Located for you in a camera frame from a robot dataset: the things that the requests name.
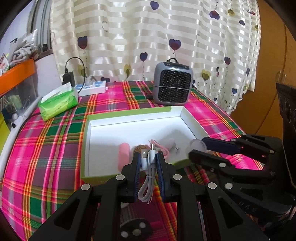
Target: white wall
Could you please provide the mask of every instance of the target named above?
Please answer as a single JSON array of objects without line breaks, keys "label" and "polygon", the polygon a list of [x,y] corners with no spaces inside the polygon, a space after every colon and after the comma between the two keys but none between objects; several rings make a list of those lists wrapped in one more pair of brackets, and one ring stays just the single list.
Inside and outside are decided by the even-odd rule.
[{"label": "white wall", "polygon": [[57,72],[54,55],[50,54],[35,62],[36,74],[34,75],[37,93],[44,97],[52,90],[62,85],[61,79]]},{"label": "white wall", "polygon": [[34,1],[31,1],[12,21],[0,41],[0,56],[9,53],[9,43],[27,34],[27,24]]}]

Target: green tissue pack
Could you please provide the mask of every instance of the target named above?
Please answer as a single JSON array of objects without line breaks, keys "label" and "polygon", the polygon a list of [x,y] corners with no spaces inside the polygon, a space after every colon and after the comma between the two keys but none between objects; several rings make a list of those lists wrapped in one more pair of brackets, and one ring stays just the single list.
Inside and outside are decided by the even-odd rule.
[{"label": "green tissue pack", "polygon": [[38,106],[42,119],[47,121],[77,104],[77,90],[67,83],[43,97]]}]

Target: brown round object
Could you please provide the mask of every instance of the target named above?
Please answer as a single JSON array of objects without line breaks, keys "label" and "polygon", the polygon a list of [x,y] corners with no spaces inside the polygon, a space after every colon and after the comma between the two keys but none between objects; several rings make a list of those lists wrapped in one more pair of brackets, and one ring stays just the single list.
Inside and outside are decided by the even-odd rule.
[{"label": "brown round object", "polygon": [[138,145],[135,147],[135,149],[133,150],[133,154],[135,154],[135,152],[139,152],[141,153],[141,149],[147,149],[147,147],[145,145]]}]

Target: power adapter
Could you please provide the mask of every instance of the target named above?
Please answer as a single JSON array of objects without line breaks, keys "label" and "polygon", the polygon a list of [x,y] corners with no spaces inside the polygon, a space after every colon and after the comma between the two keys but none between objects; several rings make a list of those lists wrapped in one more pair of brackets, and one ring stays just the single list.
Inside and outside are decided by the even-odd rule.
[{"label": "power adapter", "polygon": [[75,87],[75,80],[74,80],[74,74],[73,72],[66,72],[65,74],[63,74],[63,85],[67,84],[67,83],[71,83],[72,87]]}]

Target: pink sponge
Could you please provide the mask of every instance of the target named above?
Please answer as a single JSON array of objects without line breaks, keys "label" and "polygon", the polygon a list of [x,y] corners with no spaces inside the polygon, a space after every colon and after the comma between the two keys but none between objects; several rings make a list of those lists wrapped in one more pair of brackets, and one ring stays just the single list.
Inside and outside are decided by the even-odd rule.
[{"label": "pink sponge", "polygon": [[128,143],[119,145],[118,152],[118,170],[121,172],[122,168],[130,163],[130,147]]}]

